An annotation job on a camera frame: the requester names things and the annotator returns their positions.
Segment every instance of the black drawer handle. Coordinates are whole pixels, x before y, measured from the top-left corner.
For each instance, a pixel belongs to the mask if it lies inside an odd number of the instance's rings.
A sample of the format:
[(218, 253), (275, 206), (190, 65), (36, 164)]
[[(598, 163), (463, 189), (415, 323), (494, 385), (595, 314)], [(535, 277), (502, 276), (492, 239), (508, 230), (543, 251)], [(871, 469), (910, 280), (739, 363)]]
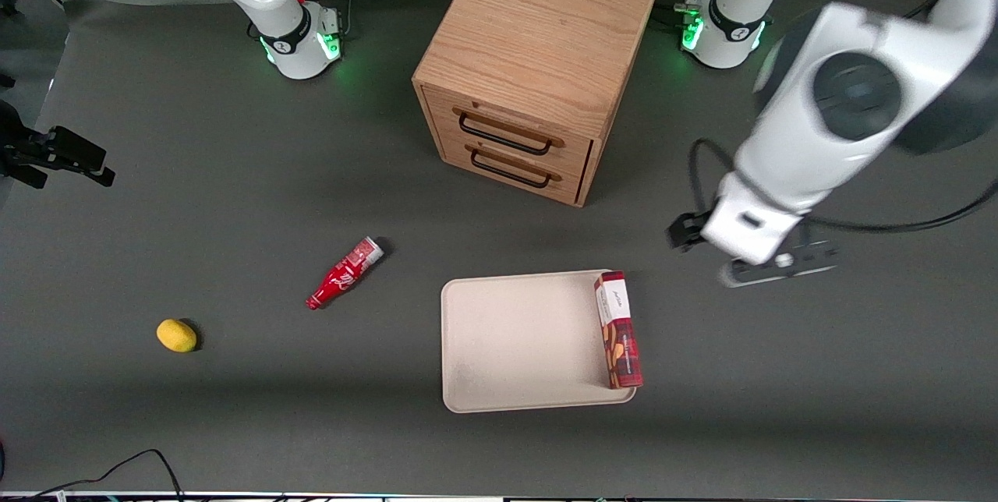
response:
[[(523, 151), (523, 153), (525, 154), (531, 154), (531, 155), (546, 154), (548, 153), (548, 150), (551, 150), (551, 144), (554, 143), (553, 140), (550, 139), (550, 137), (548, 137), (548, 140), (544, 144), (544, 147), (524, 146), (523, 143), (513, 142), (513, 140), (506, 140), (505, 137), (495, 136), (492, 135), (492, 133), (482, 132), (481, 129), (471, 128), (471, 126), (465, 125), (464, 121), (466, 121), (466, 119), (468, 119), (467, 112), (461, 112), (460, 118), (457, 119), (457, 125), (461, 126), (461, 132), (470, 133), (470, 135), (472, 136), (483, 137), (485, 140), (489, 140), (489, 142), (502, 143), (503, 146), (513, 147), (514, 150)], [(480, 119), (477, 118), (474, 119), (475, 122), (482, 122), (480, 121)]]
[(513, 175), (512, 172), (506, 172), (501, 168), (495, 168), (492, 167), (492, 165), (484, 164), (483, 162), (478, 161), (476, 159), (477, 157), (478, 150), (471, 150), (471, 164), (475, 165), (475, 167), (481, 168), (482, 171), (492, 172), (492, 174), (495, 175), (505, 176), (507, 179), (516, 180), (516, 182), (520, 182), (521, 185), (533, 186), (535, 189), (542, 189), (543, 187), (548, 186), (548, 182), (551, 182), (552, 175), (549, 172), (548, 174), (545, 174), (544, 182), (536, 182), (536, 180), (527, 179), (520, 175)]

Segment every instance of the wooden cabinet top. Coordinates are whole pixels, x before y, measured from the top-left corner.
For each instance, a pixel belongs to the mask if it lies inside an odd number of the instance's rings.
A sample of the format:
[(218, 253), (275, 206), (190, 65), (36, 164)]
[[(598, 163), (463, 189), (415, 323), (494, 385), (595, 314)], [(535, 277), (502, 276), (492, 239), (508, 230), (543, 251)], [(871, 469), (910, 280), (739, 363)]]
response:
[(653, 1), (454, 0), (413, 79), (599, 137)]

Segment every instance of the plastic tray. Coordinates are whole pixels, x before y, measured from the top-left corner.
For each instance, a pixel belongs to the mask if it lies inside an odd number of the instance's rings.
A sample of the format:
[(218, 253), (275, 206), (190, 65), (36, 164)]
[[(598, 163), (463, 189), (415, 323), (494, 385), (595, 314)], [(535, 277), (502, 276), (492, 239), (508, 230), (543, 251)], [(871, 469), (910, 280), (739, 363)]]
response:
[(454, 412), (623, 403), (596, 312), (606, 270), (449, 281), (440, 293), (443, 402)]

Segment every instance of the black clamp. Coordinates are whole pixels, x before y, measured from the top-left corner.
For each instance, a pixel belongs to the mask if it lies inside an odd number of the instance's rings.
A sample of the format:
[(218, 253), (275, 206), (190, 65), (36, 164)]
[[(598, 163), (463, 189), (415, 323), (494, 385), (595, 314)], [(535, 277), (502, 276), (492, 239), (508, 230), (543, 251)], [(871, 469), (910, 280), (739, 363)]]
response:
[(710, 218), (710, 212), (705, 211), (703, 214), (694, 214), (694, 212), (687, 212), (687, 214), (682, 214), (680, 217), (673, 221), (673, 224), (669, 226), (669, 243), (673, 249), (683, 249), (683, 253), (691, 249), (695, 244), (706, 242), (699, 233), (703, 231), (703, 226), (706, 225), (706, 221)]
[(302, 20), (300, 20), (299, 25), (292, 32), (282, 37), (268, 37), (266, 34), (260, 33), (260, 39), (263, 39), (264, 43), (273, 48), (278, 54), (295, 54), (295, 50), (309, 36), (310, 31), (311, 12), (302, 7)]
[(808, 219), (798, 224), (801, 242), (796, 246), (781, 247), (773, 258), (753, 265), (733, 258), (720, 272), (720, 281), (728, 288), (740, 288), (778, 279), (817, 274), (838, 265), (838, 247), (830, 240), (814, 240), (810, 235)]
[(21, 123), (10, 104), (0, 101), (0, 176), (42, 189), (52, 171), (79, 172), (98, 185), (110, 186), (115, 172), (104, 167), (107, 151), (71, 129), (57, 125), (48, 133), (35, 132)]
[(706, 11), (708, 11), (710, 20), (713, 21), (714, 25), (717, 25), (721, 32), (724, 32), (727, 41), (743, 41), (748, 39), (749, 36), (752, 36), (752, 33), (755, 33), (759, 29), (760, 25), (763, 25), (763, 20), (766, 20), (765, 16), (753, 20), (751, 23), (739, 23), (737, 20), (728, 19), (717, 8), (717, 0), (710, 0), (710, 3), (706, 6)]

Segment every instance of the yellow lemon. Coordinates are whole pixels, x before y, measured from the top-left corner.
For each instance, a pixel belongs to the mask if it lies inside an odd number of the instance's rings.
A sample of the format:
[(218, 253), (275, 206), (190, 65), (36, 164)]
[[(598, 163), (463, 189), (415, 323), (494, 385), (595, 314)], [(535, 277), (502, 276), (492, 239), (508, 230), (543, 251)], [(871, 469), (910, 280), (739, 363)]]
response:
[(164, 320), (156, 328), (156, 338), (173, 352), (190, 352), (197, 346), (197, 335), (184, 321)]

